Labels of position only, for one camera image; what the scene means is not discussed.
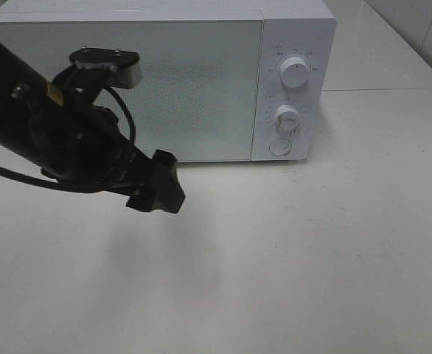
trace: table surface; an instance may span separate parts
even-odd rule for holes
[[[432,69],[364,0],[324,0],[338,19],[324,90],[432,89]]]
[[[0,178],[0,353],[432,353],[432,89],[324,92],[307,161],[179,174],[178,215]]]

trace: black cable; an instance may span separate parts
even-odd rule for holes
[[[66,182],[50,182],[44,179],[31,177],[24,175],[22,173],[18,173],[12,170],[8,170],[7,168],[0,167],[0,176],[11,179],[13,181],[30,184],[35,187],[47,188],[50,190],[60,190],[63,192],[74,192],[74,193],[96,193],[101,192],[103,190],[108,189],[113,186],[116,182],[119,181],[122,174],[124,173],[128,162],[133,153],[134,143],[136,141],[136,126],[134,124],[133,117],[129,112],[128,107],[122,100],[122,98],[110,87],[105,86],[104,89],[110,93],[111,96],[117,101],[119,107],[122,109],[123,113],[126,116],[126,120],[129,124],[129,144],[126,147],[126,151],[122,154],[121,159],[119,160],[117,169],[113,172],[112,178],[107,180],[104,183],[97,184],[95,186],[87,186],[82,184],[69,184]]]

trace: timer knob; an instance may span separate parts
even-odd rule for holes
[[[292,105],[281,105],[274,113],[275,126],[280,132],[290,133],[299,127],[301,115]]]
[[[280,66],[280,77],[283,85],[294,89],[303,85],[310,74],[310,64],[301,55],[295,55],[283,61]]]

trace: microwave oven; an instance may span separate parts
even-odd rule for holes
[[[322,0],[9,0],[0,7],[0,41],[48,80],[82,46],[138,52],[143,80],[120,91],[137,146],[182,162],[305,159],[335,26]],[[97,104],[120,111],[105,94]]]

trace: round button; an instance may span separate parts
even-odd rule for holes
[[[299,127],[300,114],[292,105],[281,105],[274,113],[275,126],[280,132],[290,133]]]
[[[275,156],[283,156],[291,151],[291,142],[288,139],[278,139],[270,144],[270,152]]]
[[[285,61],[280,66],[280,77],[283,85],[294,89],[307,82],[310,75],[310,64],[306,58],[295,55]]]

